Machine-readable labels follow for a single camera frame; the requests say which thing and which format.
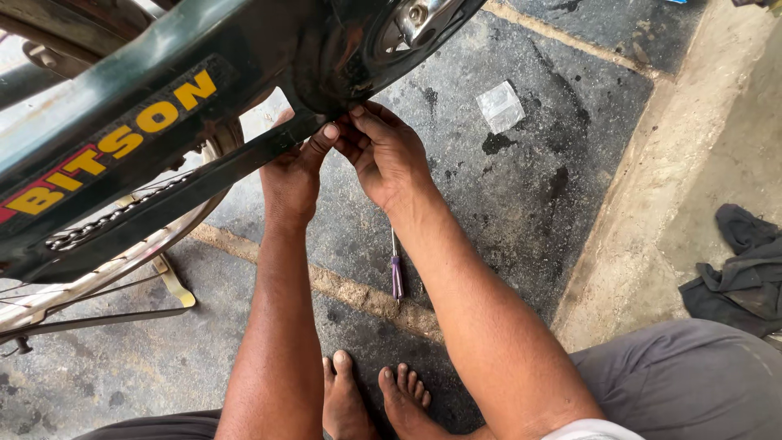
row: black rag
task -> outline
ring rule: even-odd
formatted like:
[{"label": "black rag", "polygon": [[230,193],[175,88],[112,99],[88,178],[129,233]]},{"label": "black rag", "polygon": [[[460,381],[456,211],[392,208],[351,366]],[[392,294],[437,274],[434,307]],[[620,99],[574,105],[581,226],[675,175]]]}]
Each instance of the black rag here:
[{"label": "black rag", "polygon": [[693,318],[757,337],[782,329],[782,233],[736,204],[719,207],[716,218],[736,257],[725,260],[722,271],[697,263],[701,276],[679,286],[684,307]]}]

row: forearm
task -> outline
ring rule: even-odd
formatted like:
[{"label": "forearm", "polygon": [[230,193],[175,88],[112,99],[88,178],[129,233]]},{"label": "forearm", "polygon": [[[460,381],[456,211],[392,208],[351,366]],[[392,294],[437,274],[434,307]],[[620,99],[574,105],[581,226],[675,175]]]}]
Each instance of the forearm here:
[{"label": "forearm", "polygon": [[247,328],[216,438],[321,436],[323,372],[305,231],[267,224]]},{"label": "forearm", "polygon": [[482,261],[436,188],[390,218],[454,366],[498,438],[540,438],[569,421],[601,417],[561,345]]}]

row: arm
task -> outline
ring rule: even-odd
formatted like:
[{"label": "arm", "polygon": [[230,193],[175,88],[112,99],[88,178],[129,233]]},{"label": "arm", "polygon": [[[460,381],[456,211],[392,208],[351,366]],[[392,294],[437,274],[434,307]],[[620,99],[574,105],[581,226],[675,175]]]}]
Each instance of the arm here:
[{"label": "arm", "polygon": [[603,418],[545,324],[475,252],[434,186],[413,130],[375,103],[340,123],[336,148],[415,263],[451,361],[492,432],[541,438],[574,420]]},{"label": "arm", "polygon": [[323,367],[304,237],[315,212],[318,173],[338,135],[336,126],[328,124],[301,150],[260,170],[264,238],[218,440],[322,438]]}]

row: kickstand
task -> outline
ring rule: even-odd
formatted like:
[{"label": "kickstand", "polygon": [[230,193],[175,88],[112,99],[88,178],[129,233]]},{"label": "kickstand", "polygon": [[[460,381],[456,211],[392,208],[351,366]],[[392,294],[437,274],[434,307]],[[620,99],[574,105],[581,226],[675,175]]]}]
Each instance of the kickstand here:
[{"label": "kickstand", "polygon": [[118,315],[94,316],[91,318],[72,319],[70,321],[62,321],[50,324],[39,323],[45,318],[45,314],[42,314],[42,317],[40,320],[38,320],[38,323],[0,333],[0,345],[9,341],[16,341],[16,343],[21,348],[20,350],[17,350],[19,350],[20,354],[24,354],[32,351],[32,348],[27,345],[27,339],[30,336],[37,334],[55,333],[66,330],[84,329],[94,326],[105,326],[107,324],[130,323],[133,321],[144,321],[147,319],[167,318],[168,316],[181,315],[197,304],[198,301],[196,300],[195,295],[193,295],[190,290],[187,290],[184,286],[182,286],[181,281],[174,272],[174,268],[171,267],[171,264],[166,258],[165,254],[160,254],[155,257],[152,260],[152,264],[155,266],[155,270],[157,270],[158,275],[129,283],[121,287],[104,290],[96,294],[91,294],[82,298],[68,301],[67,303],[49,309],[46,312],[56,312],[57,310],[67,307],[68,305],[72,305],[73,303],[103,296],[105,294],[124,289],[125,287],[134,286],[144,281],[151,280],[152,278],[157,278],[158,276],[163,279],[163,282],[166,284],[168,291],[182,303],[181,307],[165,308],[161,310],[151,310],[145,312],[121,313]]}]

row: bare foot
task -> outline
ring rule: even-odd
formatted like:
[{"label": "bare foot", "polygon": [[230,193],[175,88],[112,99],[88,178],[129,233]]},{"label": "bare foot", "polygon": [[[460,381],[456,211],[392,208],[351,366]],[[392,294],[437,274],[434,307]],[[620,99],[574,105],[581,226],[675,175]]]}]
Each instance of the bare foot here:
[{"label": "bare foot", "polygon": [[449,438],[448,431],[426,415],[432,395],[424,389],[418,374],[408,370],[407,364],[401,363],[396,368],[396,380],[389,367],[380,370],[378,377],[386,416],[394,431],[401,440]]},{"label": "bare foot", "polygon": [[323,429],[334,440],[379,440],[353,380],[352,367],[353,360],[345,350],[334,353],[337,374],[332,372],[332,361],[323,358]]}]

